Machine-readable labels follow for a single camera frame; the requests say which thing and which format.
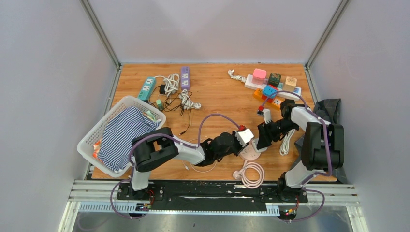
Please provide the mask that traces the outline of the pink round socket hub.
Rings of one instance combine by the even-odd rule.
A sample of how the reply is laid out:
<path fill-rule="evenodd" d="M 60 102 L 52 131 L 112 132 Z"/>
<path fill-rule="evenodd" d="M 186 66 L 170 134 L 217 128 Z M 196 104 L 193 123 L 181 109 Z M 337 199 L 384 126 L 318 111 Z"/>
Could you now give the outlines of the pink round socket hub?
<path fill-rule="evenodd" d="M 239 153 L 243 160 L 249 161 L 258 159 L 260 155 L 261 153 L 255 149 L 254 143 L 249 144 Z"/>

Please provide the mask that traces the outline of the green cube adapter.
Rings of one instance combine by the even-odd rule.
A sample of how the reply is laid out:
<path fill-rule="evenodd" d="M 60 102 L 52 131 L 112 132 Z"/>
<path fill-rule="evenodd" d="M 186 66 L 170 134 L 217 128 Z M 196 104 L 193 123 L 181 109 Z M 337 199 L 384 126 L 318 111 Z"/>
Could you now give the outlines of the green cube adapter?
<path fill-rule="evenodd" d="M 160 99 L 156 100 L 156 106 L 160 111 L 162 111 L 164 109 L 163 103 Z"/>

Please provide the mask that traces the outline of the purple power strip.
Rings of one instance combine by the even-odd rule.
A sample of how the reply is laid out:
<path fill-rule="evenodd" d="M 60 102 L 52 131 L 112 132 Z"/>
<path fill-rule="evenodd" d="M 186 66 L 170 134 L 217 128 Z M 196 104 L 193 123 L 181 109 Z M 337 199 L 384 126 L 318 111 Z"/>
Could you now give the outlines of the purple power strip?
<path fill-rule="evenodd" d="M 182 90 L 190 90 L 190 68 L 182 66 L 180 69 L 180 87 Z"/>

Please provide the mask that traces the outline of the black power adapter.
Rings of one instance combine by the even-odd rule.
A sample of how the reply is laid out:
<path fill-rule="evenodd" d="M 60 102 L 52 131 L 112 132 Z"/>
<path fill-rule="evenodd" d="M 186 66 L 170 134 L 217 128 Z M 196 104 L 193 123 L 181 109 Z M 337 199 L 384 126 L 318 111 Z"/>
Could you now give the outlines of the black power adapter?
<path fill-rule="evenodd" d="M 159 93 L 162 95 L 167 95 L 167 88 L 165 84 L 161 84 L 159 86 Z"/>

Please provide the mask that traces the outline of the teal power strip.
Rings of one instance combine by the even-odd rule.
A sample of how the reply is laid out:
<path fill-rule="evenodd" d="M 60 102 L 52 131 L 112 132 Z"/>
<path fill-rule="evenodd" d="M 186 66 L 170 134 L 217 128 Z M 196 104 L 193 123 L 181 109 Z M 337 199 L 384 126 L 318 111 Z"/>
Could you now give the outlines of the teal power strip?
<path fill-rule="evenodd" d="M 137 95 L 137 98 L 142 101 L 148 101 L 149 97 L 152 94 L 153 89 L 155 88 L 155 85 L 156 85 L 156 78 L 148 77 L 145 80 L 139 94 Z"/>

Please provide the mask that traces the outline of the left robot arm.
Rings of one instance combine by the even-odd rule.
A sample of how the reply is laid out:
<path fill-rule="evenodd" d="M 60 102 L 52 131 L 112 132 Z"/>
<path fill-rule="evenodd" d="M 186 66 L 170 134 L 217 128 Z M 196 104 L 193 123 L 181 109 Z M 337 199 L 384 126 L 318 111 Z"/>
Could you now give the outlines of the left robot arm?
<path fill-rule="evenodd" d="M 237 156 L 253 138 L 251 130 L 245 127 L 231 133 L 223 132 L 199 144 L 177 138 L 169 127 L 134 138 L 129 153 L 134 166 L 129 195 L 137 200 L 144 199 L 148 194 L 150 172 L 171 159 L 184 160 L 199 167 L 208 166 L 227 155 Z"/>

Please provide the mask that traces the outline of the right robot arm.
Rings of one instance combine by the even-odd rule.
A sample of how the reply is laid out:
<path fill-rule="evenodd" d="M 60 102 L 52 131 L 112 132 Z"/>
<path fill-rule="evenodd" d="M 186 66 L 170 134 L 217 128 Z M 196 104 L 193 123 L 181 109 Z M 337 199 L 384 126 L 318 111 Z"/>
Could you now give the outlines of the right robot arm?
<path fill-rule="evenodd" d="M 290 130 L 305 132 L 301 160 L 277 181 L 275 195 L 283 202 L 294 200 L 305 192 L 305 185 L 318 175 L 331 176 L 344 163 L 344 128 L 316 115 L 308 106 L 285 100 L 280 105 L 282 119 L 272 121 L 263 105 L 258 114 L 264 122 L 258 125 L 259 138 L 255 148 L 262 151 L 273 142 L 282 140 Z"/>

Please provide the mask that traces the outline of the red cube socket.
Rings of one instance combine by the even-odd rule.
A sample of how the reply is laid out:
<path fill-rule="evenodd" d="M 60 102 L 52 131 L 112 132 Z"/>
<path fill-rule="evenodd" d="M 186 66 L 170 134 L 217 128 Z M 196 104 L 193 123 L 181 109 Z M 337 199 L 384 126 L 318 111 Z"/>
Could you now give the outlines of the red cube socket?
<path fill-rule="evenodd" d="M 272 85 L 266 85 L 262 89 L 262 99 L 267 100 L 267 102 L 271 103 L 273 99 L 276 97 L 278 92 L 278 88 Z"/>

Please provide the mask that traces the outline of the blue cube socket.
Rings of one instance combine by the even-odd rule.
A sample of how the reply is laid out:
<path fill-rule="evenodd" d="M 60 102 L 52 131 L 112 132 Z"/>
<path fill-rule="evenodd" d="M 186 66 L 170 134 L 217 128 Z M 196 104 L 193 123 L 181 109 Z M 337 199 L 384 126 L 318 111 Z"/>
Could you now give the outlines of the blue cube socket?
<path fill-rule="evenodd" d="M 269 97 L 270 99 L 275 98 L 277 92 L 278 92 L 278 88 L 273 87 L 271 85 L 266 85 L 263 88 L 263 95 L 265 95 L 266 97 Z"/>

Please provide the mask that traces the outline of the dark green cube socket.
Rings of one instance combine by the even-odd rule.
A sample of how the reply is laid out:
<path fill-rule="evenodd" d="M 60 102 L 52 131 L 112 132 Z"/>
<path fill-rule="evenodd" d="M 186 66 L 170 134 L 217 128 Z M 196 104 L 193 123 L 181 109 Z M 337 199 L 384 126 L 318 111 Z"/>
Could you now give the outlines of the dark green cube socket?
<path fill-rule="evenodd" d="M 281 74 L 278 73 L 270 73 L 269 78 L 268 78 L 268 85 L 271 85 L 273 87 L 278 87 L 281 81 Z"/>

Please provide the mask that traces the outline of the beige cube socket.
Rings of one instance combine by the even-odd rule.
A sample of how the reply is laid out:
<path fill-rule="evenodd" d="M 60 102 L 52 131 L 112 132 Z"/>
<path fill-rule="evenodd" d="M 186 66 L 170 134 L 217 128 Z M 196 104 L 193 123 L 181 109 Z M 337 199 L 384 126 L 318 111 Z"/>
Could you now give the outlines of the beige cube socket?
<path fill-rule="evenodd" d="M 282 89 L 285 90 L 285 91 L 293 92 L 296 85 L 297 85 L 297 78 L 291 77 L 291 76 L 286 76 L 285 80 L 283 82 Z"/>

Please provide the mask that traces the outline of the pink cube socket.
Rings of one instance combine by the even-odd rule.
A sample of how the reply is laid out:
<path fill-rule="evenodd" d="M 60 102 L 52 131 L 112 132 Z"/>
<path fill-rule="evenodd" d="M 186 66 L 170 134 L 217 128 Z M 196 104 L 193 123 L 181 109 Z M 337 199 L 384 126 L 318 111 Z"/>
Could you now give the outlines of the pink cube socket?
<path fill-rule="evenodd" d="M 255 85 L 263 85 L 266 79 L 266 70 L 254 69 L 252 74 L 252 83 Z"/>

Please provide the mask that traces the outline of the orange power strip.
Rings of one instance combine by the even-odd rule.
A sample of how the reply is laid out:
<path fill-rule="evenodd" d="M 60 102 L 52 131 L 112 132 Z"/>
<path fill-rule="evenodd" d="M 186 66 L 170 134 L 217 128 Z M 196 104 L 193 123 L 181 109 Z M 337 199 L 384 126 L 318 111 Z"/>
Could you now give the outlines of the orange power strip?
<path fill-rule="evenodd" d="M 264 102 L 267 99 L 267 96 L 264 95 L 262 89 L 256 89 L 253 93 L 253 97 L 261 102 Z M 278 97 L 269 98 L 268 101 L 265 103 L 265 106 L 270 106 L 276 109 L 280 109 L 280 104 L 282 103 L 282 99 Z"/>

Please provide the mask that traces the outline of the white long power strip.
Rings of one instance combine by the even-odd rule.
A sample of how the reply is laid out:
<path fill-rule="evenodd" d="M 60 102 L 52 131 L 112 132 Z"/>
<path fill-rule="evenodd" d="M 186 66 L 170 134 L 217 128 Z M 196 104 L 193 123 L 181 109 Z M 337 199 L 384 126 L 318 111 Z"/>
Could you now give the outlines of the white long power strip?
<path fill-rule="evenodd" d="M 251 74 L 248 74 L 247 78 L 246 78 L 246 81 L 244 83 L 244 87 L 250 88 L 250 89 L 253 89 L 253 90 L 259 90 L 259 89 L 263 90 L 264 87 L 268 83 L 268 78 L 266 78 L 264 80 L 264 83 L 261 84 L 261 85 L 253 83 L 252 80 L 253 80 L 253 76 Z M 302 96 L 302 89 L 300 87 L 295 87 L 293 92 L 298 96 L 295 96 L 294 94 L 290 94 L 290 93 L 281 92 L 281 93 L 278 94 L 278 97 L 298 101 L 299 97 Z"/>

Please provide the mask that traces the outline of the dark grey cloth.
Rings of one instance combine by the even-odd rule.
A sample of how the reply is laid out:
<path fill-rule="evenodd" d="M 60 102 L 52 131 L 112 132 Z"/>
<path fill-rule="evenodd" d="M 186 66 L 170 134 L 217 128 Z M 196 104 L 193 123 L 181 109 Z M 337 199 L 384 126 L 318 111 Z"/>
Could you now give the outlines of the dark grey cloth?
<path fill-rule="evenodd" d="M 327 120 L 331 123 L 339 124 L 341 111 L 341 99 L 324 99 L 315 103 L 313 112 L 322 117 L 324 120 Z M 301 161 L 301 148 L 303 145 L 305 134 L 303 134 L 299 139 L 297 139 L 293 144 L 298 151 L 298 157 L 294 161 L 292 168 Z M 344 168 L 338 168 L 333 170 L 333 176 L 340 181 L 342 184 L 347 184 L 346 173 Z"/>

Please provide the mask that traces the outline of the striped blue white cloth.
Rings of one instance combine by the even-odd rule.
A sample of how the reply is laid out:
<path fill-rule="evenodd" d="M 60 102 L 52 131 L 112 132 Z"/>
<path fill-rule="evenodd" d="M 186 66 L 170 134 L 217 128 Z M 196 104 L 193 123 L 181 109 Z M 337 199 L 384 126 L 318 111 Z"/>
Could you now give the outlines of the striped blue white cloth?
<path fill-rule="evenodd" d="M 123 171 L 129 163 L 132 140 L 156 130 L 160 123 L 160 119 L 148 117 L 137 107 L 126 108 L 108 122 L 97 159 L 112 172 Z"/>

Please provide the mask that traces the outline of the white plastic basket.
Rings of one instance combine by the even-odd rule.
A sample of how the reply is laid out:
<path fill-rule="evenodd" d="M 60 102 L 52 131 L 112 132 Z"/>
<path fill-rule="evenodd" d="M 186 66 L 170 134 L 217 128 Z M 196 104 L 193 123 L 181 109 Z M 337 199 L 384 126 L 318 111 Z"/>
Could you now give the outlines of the white plastic basket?
<path fill-rule="evenodd" d="M 83 156 L 89 163 L 95 168 L 99 169 L 103 173 L 111 176 L 112 178 L 119 178 L 124 175 L 131 167 L 130 163 L 124 167 L 123 170 L 114 172 L 109 169 L 103 162 L 99 161 L 93 156 L 93 145 L 103 137 L 103 131 L 106 128 L 108 122 L 120 114 L 123 110 L 129 107 L 136 107 L 142 112 L 150 111 L 152 115 L 160 121 L 159 128 L 161 128 L 166 122 L 166 115 L 162 113 L 156 107 L 136 98 L 133 96 L 125 96 L 119 100 L 98 122 L 97 124 L 83 137 L 83 139 L 77 145 L 77 151 Z"/>

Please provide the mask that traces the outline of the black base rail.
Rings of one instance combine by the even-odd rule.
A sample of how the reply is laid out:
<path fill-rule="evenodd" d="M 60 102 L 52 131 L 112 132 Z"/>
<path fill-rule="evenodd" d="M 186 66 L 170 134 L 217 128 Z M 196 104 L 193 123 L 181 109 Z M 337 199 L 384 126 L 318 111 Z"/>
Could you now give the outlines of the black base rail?
<path fill-rule="evenodd" d="M 154 180 L 143 190 L 121 183 L 115 200 L 147 201 L 154 210 L 181 211 L 266 211 L 267 203 L 307 203 L 302 192 L 280 195 L 276 182 L 258 188 L 244 187 L 238 181 Z"/>

